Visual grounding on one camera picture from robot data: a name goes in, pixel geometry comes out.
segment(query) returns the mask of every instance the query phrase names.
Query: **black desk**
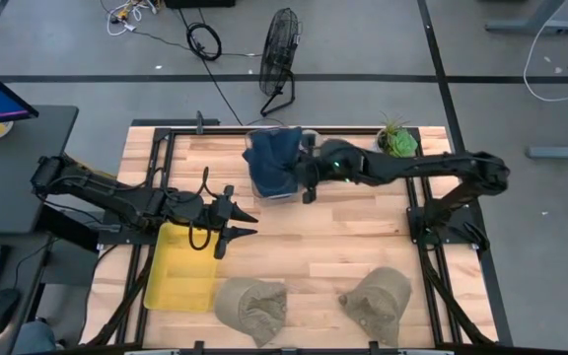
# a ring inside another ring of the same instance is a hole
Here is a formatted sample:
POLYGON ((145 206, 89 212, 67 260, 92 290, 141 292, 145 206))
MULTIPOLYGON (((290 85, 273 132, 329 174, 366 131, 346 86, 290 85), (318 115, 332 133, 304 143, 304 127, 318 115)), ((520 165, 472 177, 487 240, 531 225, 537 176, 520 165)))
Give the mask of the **black desk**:
POLYGON ((15 122, 0 139, 0 233, 28 233, 35 227, 41 203, 32 195, 30 178, 40 156, 63 152, 78 115, 74 106, 36 109, 37 118, 15 122))
MULTIPOLYGON (((78 114, 73 106, 36 109, 39 118, 15 122, 12 131, 0 139, 0 246, 8 247, 0 290, 12 287, 19 260, 49 241, 47 233, 33 232, 41 203, 31 193, 30 178, 40 156, 63 152, 78 114)), ((19 268, 17 288, 22 299, 8 327, 0 334, 0 354, 12 350, 19 329, 31 312, 46 255, 44 249, 19 268)))
MULTIPOLYGON (((15 267, 24 257, 48 243, 50 236, 46 233, 26 235, 0 236, 0 246, 8 247, 5 255, 4 269, 0 275, 0 290, 10 288, 15 282, 15 267)), ((21 292, 21 303, 6 329, 0 334, 0 354, 8 354, 15 344, 21 325, 26 322, 30 305, 34 299, 41 267, 46 257, 45 249, 24 261, 19 267, 17 290, 21 292)))

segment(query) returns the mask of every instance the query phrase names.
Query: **wooden tabletop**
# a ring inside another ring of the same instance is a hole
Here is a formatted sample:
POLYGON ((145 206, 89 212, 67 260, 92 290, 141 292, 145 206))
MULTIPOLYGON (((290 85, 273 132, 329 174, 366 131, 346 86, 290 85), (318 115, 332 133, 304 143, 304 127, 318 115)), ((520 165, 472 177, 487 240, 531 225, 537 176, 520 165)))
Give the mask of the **wooden tabletop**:
MULTIPOLYGON (((425 155, 450 151, 444 127, 419 127, 425 155)), ((155 127, 131 127, 118 179, 144 180, 155 127)), ((374 136, 340 136, 360 147, 371 147, 374 136)), ((410 280, 413 293, 400 321, 400 347, 432 347, 426 297, 416 246, 405 216, 405 182, 369 187, 330 182, 318 187, 315 203, 300 199, 268 201, 254 197, 242 135, 180 136, 175 145, 170 186, 196 190, 209 167, 208 186, 235 188, 233 200, 259 223, 233 223, 258 234, 230 243, 218 266, 217 282, 229 277, 255 277, 285 283, 288 291, 286 326, 265 347, 365 348, 369 338, 337 303, 378 266, 391 266, 410 280)), ((450 191, 454 177, 431 179, 435 196, 450 191)), ((419 200, 424 201, 421 190, 419 200)), ((83 342, 98 333, 122 298, 131 246, 116 248, 99 265, 89 298, 83 342)), ((467 245, 445 246, 454 294, 480 330, 496 338, 494 321, 477 255, 467 245)), ((139 301, 131 310, 126 340, 134 336, 139 301)), ((438 297, 445 340, 451 341, 444 304, 438 297)), ((191 348, 204 340, 208 348, 253 348, 252 340, 222 325, 213 313, 149 312, 146 348, 191 348)))

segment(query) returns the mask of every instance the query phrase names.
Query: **concrete floor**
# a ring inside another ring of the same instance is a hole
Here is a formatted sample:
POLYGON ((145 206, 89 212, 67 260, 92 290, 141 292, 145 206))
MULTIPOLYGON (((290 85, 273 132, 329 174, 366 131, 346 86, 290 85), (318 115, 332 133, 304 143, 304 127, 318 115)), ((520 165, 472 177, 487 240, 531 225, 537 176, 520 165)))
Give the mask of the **concrete floor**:
MULTIPOLYGON (((538 1, 427 4, 448 75, 521 75, 533 38, 490 34, 483 25, 487 19, 526 16, 538 1)), ((296 73, 435 75, 415 1, 238 0, 235 8, 203 13, 222 36, 224 50, 261 52, 272 15, 286 6, 304 23, 296 73)), ((194 10, 185 13, 189 21, 198 19, 194 10)), ((182 24, 170 11, 143 17, 138 30, 184 41, 182 24)), ((568 19, 568 2, 558 19, 568 19)), ((542 37, 530 75, 568 76, 567 66, 568 35, 542 37)), ((210 67, 215 74, 256 74, 259 60, 223 57, 210 67)), ((180 48, 139 35, 107 35, 105 13, 96 1, 11 1, 0 18, 0 75, 161 74, 206 72, 180 48)), ((200 109, 223 124, 236 124, 211 83, 124 83, 116 77, 101 84, 10 87, 33 104, 78 106, 67 152, 111 173, 118 170, 132 119, 191 118, 200 109)), ((258 118, 265 96, 256 82, 222 83, 221 89, 242 121, 258 118)), ((568 85, 534 89, 546 97, 568 96, 568 85)), ((568 164, 524 155, 528 145, 568 145, 568 102, 540 102, 522 84, 451 84, 451 94, 466 148, 498 155, 512 169, 510 190, 482 198, 481 204, 514 343, 568 349, 568 164)), ((289 124, 366 125, 382 121, 381 110, 413 125, 447 125, 436 83, 300 82, 295 103, 273 117, 289 124)), ((80 330, 82 302, 73 298, 54 296, 60 301, 40 310, 58 319, 57 333, 67 339, 80 330), (64 308, 54 305, 71 305, 66 309, 72 311, 55 316, 53 310, 64 308)))

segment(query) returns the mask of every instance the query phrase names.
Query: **potted plant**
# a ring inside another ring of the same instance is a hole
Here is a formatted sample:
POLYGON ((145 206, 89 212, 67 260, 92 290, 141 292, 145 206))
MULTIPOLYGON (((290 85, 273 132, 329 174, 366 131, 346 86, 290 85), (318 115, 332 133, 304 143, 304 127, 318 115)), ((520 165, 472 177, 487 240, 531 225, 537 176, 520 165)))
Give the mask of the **potted plant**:
POLYGON ((385 127, 379 131, 374 141, 374 150, 394 157, 412 157, 418 148, 418 142, 402 125, 405 122, 388 119, 385 127))

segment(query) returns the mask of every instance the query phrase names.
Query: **yellow tray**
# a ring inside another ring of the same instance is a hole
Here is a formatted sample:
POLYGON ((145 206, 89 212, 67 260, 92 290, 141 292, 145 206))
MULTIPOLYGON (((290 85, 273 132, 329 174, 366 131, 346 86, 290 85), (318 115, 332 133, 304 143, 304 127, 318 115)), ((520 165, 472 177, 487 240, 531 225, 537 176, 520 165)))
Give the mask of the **yellow tray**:
MULTIPOLYGON (((194 250, 188 240, 189 228, 165 223, 159 229, 153 265, 148 279, 144 306, 149 310, 207 312, 212 308, 218 260, 214 246, 218 233, 212 232, 209 245, 194 250)), ((194 244, 202 246, 207 231, 193 229, 194 244)))

